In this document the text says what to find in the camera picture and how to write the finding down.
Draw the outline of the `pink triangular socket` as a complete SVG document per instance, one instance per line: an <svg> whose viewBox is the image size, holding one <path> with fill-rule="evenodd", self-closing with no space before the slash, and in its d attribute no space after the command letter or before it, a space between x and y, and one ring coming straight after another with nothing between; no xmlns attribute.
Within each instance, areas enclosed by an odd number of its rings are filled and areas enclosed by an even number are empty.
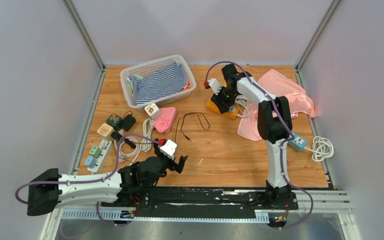
<svg viewBox="0 0 384 240"><path fill-rule="evenodd" d="M156 118L154 128L158 133L168 134L172 129L178 110L175 107L164 107L159 110L161 115Z"/></svg>

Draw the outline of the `white tiger cube socket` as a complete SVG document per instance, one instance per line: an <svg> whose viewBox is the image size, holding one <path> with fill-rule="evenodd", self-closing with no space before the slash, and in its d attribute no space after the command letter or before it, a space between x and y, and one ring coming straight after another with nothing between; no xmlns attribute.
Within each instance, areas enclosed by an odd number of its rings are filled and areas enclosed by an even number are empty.
<svg viewBox="0 0 384 240"><path fill-rule="evenodd" d="M148 104L144 108L144 110L148 114L148 116L153 120L156 120L162 115L161 109L155 103Z"/></svg>

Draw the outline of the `teal USB power strip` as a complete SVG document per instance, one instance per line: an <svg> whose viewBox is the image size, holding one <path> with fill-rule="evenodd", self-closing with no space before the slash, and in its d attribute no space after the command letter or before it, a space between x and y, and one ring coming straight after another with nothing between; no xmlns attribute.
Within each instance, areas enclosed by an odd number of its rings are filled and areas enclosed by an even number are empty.
<svg viewBox="0 0 384 240"><path fill-rule="evenodd" d="M308 141L295 132L293 132L293 140L288 142L288 145L290 147L292 147L295 150L300 151L300 152L305 149L307 144L308 144Z"/></svg>

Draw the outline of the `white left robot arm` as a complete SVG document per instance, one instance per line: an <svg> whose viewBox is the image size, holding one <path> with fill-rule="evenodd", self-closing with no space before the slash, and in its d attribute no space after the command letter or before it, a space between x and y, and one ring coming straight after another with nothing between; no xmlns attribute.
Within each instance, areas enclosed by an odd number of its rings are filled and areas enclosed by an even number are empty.
<svg viewBox="0 0 384 240"><path fill-rule="evenodd" d="M182 155L176 161L159 147L154 153L116 172L97 175L61 174L58 168L50 168L29 182L26 214L41 216L56 208L96 202L129 206L133 197L153 187L168 171L182 173L188 159Z"/></svg>

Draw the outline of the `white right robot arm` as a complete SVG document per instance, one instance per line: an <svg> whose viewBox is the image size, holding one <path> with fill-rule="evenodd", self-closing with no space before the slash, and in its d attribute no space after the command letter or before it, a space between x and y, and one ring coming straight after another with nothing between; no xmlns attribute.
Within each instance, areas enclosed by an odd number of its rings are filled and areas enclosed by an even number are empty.
<svg viewBox="0 0 384 240"><path fill-rule="evenodd" d="M239 95L244 95L257 107L257 130L268 154L265 201L270 208L278 209L292 191L285 146L294 136L289 101L285 96L275 96L265 90L238 64L232 61L224 64L221 72L225 85L215 78L206 77L204 87L213 91L210 100L220 114L228 113Z"/></svg>

